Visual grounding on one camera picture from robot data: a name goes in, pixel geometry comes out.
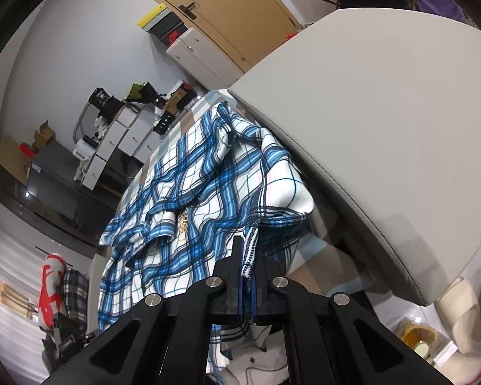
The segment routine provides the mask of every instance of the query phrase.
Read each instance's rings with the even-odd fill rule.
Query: blue and white plaid shirt
[[[114,246],[101,279],[98,321],[109,327],[148,294],[171,297],[212,274],[243,235],[242,275],[254,248],[288,263],[313,199],[272,134],[226,102],[212,106],[148,171],[100,243]],[[228,364],[213,326],[207,371]]]

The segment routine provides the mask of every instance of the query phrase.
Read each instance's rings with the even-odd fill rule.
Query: plaid pillow
[[[85,275],[73,268],[67,268],[64,272],[60,295],[68,313],[68,317],[75,321],[79,330],[87,328],[87,294],[89,280]]]

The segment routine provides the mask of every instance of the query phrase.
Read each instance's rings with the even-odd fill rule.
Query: beige slipper
[[[469,353],[481,337],[479,303],[470,283],[458,278],[435,306],[460,353]]]
[[[454,353],[437,370],[444,374],[454,385],[466,385],[481,372],[481,358]]]

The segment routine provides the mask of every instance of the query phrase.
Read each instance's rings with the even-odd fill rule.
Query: silver bolt
[[[349,297],[346,294],[337,294],[333,297],[335,304],[337,305],[347,305],[349,304]]]
[[[286,287],[287,285],[289,284],[289,281],[287,278],[284,278],[284,277],[275,277],[273,279],[273,285],[276,287],[276,288],[284,288]]]
[[[209,277],[207,279],[207,285],[209,287],[219,287],[221,285],[223,280],[220,277]]]
[[[159,294],[149,294],[145,298],[146,305],[149,305],[150,307],[154,307],[155,305],[159,305],[161,301],[162,301],[162,297],[160,297]]]

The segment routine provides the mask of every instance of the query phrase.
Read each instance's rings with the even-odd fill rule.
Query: door lock
[[[178,8],[183,12],[188,18],[191,20],[194,20],[196,18],[196,15],[191,11],[191,8],[193,8],[196,5],[196,3],[190,3],[188,6],[184,6],[181,4],[178,6]]]

